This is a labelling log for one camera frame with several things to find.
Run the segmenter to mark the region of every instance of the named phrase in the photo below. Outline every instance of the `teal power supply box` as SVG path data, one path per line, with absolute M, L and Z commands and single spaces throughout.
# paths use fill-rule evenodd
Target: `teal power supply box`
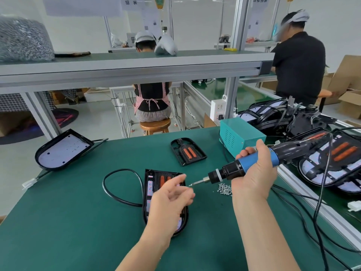
M 265 134 L 239 117 L 221 120 L 220 125 L 219 141 L 223 141 L 223 145 L 234 158 L 242 149 L 255 146 L 257 140 L 266 139 Z

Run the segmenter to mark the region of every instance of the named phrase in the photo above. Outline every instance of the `red checkered apron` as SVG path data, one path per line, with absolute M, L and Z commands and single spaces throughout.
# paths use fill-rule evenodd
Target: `red checkered apron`
M 158 100 L 162 100 L 168 106 L 170 106 L 169 98 L 168 98 L 167 92 L 165 91 L 165 83 L 162 83 L 162 88 L 163 88 L 163 98 L 162 99 L 144 99 L 143 96 L 142 96 L 142 92 L 140 90 L 140 84 L 138 84 L 139 96 L 137 96 L 137 100 L 136 100 L 136 102 L 134 104 L 134 114 L 136 113 L 136 111 L 138 110 L 140 104 L 143 101 L 146 101 L 148 103 L 149 111 L 151 110 L 151 101 L 156 103 L 158 109 L 159 109 Z

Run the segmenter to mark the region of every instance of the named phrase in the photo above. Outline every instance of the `gray skirt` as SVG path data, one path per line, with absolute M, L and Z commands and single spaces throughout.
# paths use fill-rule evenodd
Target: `gray skirt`
M 145 122 L 156 122 L 156 121 L 162 121 L 164 119 L 167 119 L 170 117 L 170 114 L 172 113 L 172 109 L 170 107 L 167 107 L 164 110 L 155 111 L 155 112 L 144 112 L 137 110 L 135 113 L 135 117 L 139 120 L 139 122 L 145 123 Z

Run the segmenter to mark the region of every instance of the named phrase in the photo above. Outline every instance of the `power outlet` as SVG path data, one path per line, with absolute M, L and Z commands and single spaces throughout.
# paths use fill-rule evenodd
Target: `power outlet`
M 224 118 L 226 101 L 223 99 L 213 100 L 210 104 L 210 119 L 219 125 L 219 120 Z

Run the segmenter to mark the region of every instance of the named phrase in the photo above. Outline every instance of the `hand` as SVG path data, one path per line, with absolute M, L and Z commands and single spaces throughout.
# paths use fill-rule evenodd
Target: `hand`
M 277 178 L 277 167 L 272 167 L 271 153 L 268 147 L 262 140 L 258 140 L 256 148 L 258 150 L 258 161 L 247 170 L 244 177 L 232 180 L 233 200 L 245 194 L 267 199 L 269 191 Z M 246 147 L 236 156 L 236 159 L 255 152 L 252 147 Z
M 177 230 L 180 213 L 185 206 L 192 204 L 195 196 L 192 188 L 177 186 L 185 178 L 185 174 L 174 177 L 153 194 L 142 238 L 151 237 L 166 248 L 169 246 L 170 238 Z

